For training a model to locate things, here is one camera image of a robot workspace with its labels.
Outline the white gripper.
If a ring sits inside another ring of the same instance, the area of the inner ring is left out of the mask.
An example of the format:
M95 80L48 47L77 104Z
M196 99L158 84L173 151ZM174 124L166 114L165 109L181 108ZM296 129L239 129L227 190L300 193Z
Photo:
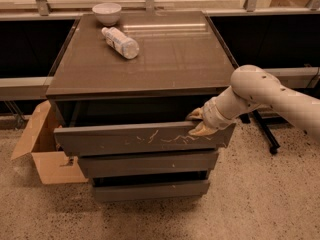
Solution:
M196 108L186 116L187 120L202 120L188 134L191 136L209 136L217 130L223 130L231 125L234 120L223 116L217 107L216 97L207 101L202 108Z

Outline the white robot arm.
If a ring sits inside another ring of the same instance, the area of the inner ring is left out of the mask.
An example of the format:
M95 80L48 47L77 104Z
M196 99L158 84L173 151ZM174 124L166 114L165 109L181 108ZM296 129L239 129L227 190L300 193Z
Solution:
M283 86L275 76L254 65L237 68L226 90L187 116L188 120L200 120L189 134L212 135L260 105L269 106L290 124L320 141L320 100Z

